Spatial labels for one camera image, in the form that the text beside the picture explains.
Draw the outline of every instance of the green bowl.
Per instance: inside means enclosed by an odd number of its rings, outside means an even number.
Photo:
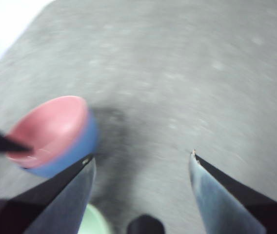
[[[99,210],[88,204],[78,234],[111,234],[111,230]]]

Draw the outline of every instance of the gray surface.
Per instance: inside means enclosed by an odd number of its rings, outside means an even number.
[[[204,233],[188,153],[277,200],[277,2],[59,0],[0,61],[0,129],[62,95],[102,133],[92,202]],[[0,158],[0,197],[40,178]]]

